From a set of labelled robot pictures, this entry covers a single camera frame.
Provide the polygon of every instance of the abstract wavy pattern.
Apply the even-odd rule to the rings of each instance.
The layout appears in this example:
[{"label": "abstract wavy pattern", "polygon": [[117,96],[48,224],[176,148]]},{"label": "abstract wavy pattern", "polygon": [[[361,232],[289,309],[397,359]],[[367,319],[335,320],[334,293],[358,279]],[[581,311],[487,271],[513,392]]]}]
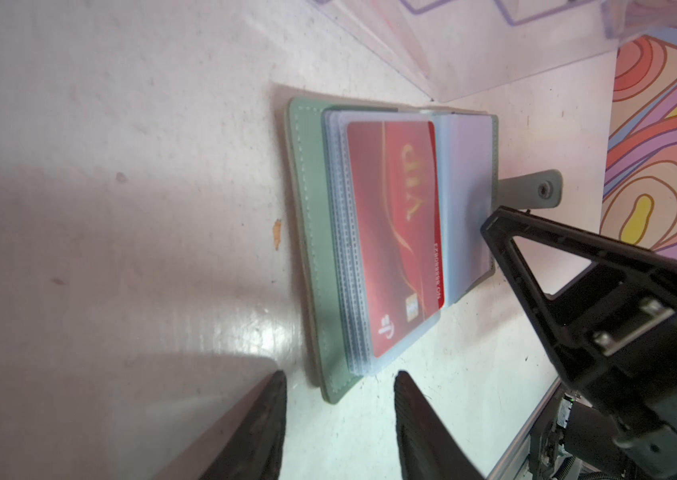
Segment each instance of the abstract wavy pattern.
[{"label": "abstract wavy pattern", "polygon": [[677,259],[677,27],[619,49],[601,233]]}]

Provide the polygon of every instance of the open wallet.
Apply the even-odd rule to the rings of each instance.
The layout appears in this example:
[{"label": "open wallet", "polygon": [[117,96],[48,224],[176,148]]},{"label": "open wallet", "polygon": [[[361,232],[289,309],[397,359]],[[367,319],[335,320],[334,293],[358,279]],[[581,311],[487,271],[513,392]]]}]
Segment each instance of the open wallet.
[{"label": "open wallet", "polygon": [[497,205],[560,203],[556,170],[498,181],[495,115],[297,97],[285,125],[314,360],[331,403],[494,273],[480,225]]}]

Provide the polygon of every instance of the black cable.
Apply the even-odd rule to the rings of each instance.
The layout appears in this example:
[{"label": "black cable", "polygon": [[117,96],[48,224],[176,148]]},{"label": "black cable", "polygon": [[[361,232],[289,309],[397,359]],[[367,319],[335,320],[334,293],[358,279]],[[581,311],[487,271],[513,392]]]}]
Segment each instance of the black cable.
[{"label": "black cable", "polygon": [[592,472],[579,475],[578,480],[623,480],[622,477],[617,477],[605,472]]},{"label": "black cable", "polygon": [[557,469],[554,475],[552,475],[552,478],[556,478],[557,480],[564,480],[564,478],[571,473],[571,468],[574,467],[574,462],[576,461],[575,457],[566,457],[563,460],[563,463],[560,465],[560,467]]}]

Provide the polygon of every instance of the red card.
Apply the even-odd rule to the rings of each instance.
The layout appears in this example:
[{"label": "red card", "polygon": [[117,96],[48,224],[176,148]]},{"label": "red card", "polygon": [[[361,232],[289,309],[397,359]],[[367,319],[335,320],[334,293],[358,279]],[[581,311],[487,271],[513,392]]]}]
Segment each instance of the red card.
[{"label": "red card", "polygon": [[347,140],[373,353],[380,357],[445,301],[435,126],[352,122]]}]

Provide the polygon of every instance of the white tabletop surface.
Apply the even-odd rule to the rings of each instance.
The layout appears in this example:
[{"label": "white tabletop surface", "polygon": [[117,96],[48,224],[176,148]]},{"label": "white tabletop surface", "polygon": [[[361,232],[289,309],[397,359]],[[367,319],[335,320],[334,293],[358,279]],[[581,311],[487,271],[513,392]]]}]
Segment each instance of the white tabletop surface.
[{"label": "white tabletop surface", "polygon": [[[614,63],[453,103],[498,114],[500,177],[563,173],[544,216],[597,228]],[[278,368],[281,478],[400,478],[400,369],[491,470],[555,378],[500,272],[337,406],[310,381],[293,89],[429,104],[303,0],[0,1],[0,478],[196,478]]]}]

